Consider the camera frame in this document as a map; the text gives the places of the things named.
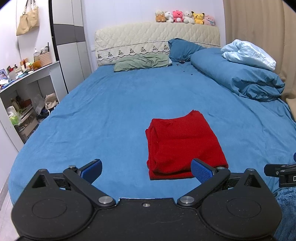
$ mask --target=embroidered trim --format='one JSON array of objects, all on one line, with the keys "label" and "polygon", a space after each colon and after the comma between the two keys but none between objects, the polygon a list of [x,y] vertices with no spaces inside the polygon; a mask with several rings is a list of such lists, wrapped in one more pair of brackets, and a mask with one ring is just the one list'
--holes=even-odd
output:
[{"label": "embroidered trim", "polygon": [[[148,54],[148,53],[169,53],[170,51],[165,51],[165,50],[158,50],[157,52],[146,52],[145,54]],[[122,57],[127,57],[127,56],[135,56],[136,54],[124,54],[122,56],[116,56],[116,57],[113,57],[113,58],[102,58],[102,59],[98,59],[98,63],[100,61],[104,61],[104,60],[113,60],[113,59],[117,59],[117,58],[122,58]]]},{"label": "embroidered trim", "polygon": [[[121,45],[121,46],[116,46],[116,47],[110,47],[110,48],[105,48],[105,49],[97,50],[97,52],[98,51],[110,50],[110,49],[114,49],[114,48],[126,47],[126,46],[149,44],[149,43],[163,43],[163,42],[167,42],[167,41],[166,40],[162,40],[162,41],[149,41],[149,42],[136,43],[136,44],[127,44],[127,45]],[[195,42],[195,41],[189,41],[189,42],[196,43],[196,44],[209,45],[209,46],[214,46],[214,47],[221,47],[221,45],[206,44],[206,43],[202,43],[202,42]]]}]

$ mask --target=pink bear plush toy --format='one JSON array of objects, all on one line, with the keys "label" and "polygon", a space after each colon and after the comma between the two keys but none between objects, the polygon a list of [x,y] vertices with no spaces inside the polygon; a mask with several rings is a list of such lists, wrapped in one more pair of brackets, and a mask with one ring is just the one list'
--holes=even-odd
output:
[{"label": "pink bear plush toy", "polygon": [[179,10],[173,11],[173,17],[175,23],[182,23],[183,22],[183,13]]},{"label": "pink bear plush toy", "polygon": [[205,17],[204,17],[204,24],[205,24],[205,25],[210,25],[210,26],[215,26],[216,23],[215,23],[215,19],[214,19],[214,17],[211,16],[211,15],[205,14]]}]

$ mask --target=tote bag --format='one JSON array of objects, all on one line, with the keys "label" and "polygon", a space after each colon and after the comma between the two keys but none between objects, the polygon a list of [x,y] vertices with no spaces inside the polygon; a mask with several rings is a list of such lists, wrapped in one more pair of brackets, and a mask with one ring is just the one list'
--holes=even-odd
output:
[{"label": "tote bag", "polygon": [[[30,1],[30,11],[26,13],[27,6]],[[38,13],[38,6],[35,0],[27,0],[25,10],[20,17],[20,23],[17,27],[17,36],[23,35],[29,32],[34,27],[38,27],[39,23],[39,13]]]}]

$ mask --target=folded red cloth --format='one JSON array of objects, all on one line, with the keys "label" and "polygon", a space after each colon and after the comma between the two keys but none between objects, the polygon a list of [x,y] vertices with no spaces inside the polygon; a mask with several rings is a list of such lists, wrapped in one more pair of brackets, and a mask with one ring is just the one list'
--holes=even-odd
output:
[{"label": "folded red cloth", "polygon": [[152,119],[145,132],[151,180],[193,177],[193,158],[228,168],[217,137],[199,111],[175,119]]}]

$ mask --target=screw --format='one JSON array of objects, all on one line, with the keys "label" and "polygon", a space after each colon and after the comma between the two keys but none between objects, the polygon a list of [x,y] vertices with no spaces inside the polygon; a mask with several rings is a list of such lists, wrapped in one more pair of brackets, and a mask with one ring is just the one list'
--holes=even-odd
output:
[{"label": "screw", "polygon": [[98,199],[99,203],[102,204],[109,204],[113,201],[113,198],[109,197],[109,196],[102,196]]},{"label": "screw", "polygon": [[181,203],[190,204],[194,202],[194,198],[191,196],[183,196],[180,198]]},{"label": "screw", "polygon": [[143,206],[143,207],[150,207],[150,204],[147,203],[147,202],[145,202],[145,203],[142,204],[142,206]]}]

